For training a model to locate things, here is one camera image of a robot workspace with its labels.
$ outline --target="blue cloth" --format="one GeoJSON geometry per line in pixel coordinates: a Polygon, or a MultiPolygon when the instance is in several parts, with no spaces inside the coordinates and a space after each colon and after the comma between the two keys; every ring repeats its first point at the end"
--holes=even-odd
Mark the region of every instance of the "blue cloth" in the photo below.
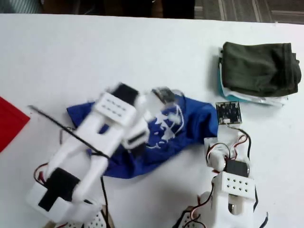
{"type": "MultiPolygon", "coordinates": [[[[148,173],[186,146],[204,143],[204,138],[217,136],[217,112],[211,104],[181,96],[177,96],[177,99],[178,105],[159,113],[149,123],[150,137],[142,155],[135,158],[120,145],[110,159],[109,167],[104,173],[106,176],[128,179],[148,173]],[[168,119],[170,112],[180,116],[180,124],[168,119]]],[[[93,104],[67,108],[75,127],[90,113],[93,104]]]]}

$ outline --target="green cloth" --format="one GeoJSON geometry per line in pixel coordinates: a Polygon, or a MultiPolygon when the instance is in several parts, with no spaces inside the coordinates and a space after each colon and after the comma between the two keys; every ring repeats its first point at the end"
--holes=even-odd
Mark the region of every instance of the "green cloth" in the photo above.
{"type": "Polygon", "coordinates": [[[291,44],[223,46],[223,86],[239,93],[269,97],[298,92],[299,61],[291,44]]]}

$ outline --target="red object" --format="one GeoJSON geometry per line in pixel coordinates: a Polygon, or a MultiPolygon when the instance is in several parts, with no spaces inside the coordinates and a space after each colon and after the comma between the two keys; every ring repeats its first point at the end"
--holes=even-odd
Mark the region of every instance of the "red object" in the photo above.
{"type": "Polygon", "coordinates": [[[29,117],[0,97],[0,152],[16,137],[29,117]]]}

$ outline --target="white tabletop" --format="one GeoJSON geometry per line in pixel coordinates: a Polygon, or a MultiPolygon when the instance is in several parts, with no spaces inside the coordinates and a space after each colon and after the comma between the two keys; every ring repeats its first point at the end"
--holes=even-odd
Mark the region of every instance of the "white tabletop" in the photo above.
{"type": "MultiPolygon", "coordinates": [[[[291,42],[303,69],[304,26],[204,20],[0,14],[0,95],[31,116],[0,153],[0,227],[39,228],[47,219],[25,203],[35,167],[58,148],[59,129],[27,105],[66,125],[65,108],[95,99],[122,81],[144,91],[179,89],[204,102],[217,92],[216,65],[225,41],[291,42]]],[[[242,104],[252,138],[252,173],[267,227],[302,227],[304,86],[282,108],[242,104]]],[[[203,146],[191,147],[155,171],[130,180],[105,178],[117,228],[170,228],[196,195],[210,189],[203,146]]]]}

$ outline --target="black circuit board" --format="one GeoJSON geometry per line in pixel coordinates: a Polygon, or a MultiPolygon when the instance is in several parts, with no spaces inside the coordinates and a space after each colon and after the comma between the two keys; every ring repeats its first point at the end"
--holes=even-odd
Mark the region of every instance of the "black circuit board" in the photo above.
{"type": "Polygon", "coordinates": [[[241,124],[241,110],[238,101],[217,102],[218,124],[241,124]]]}

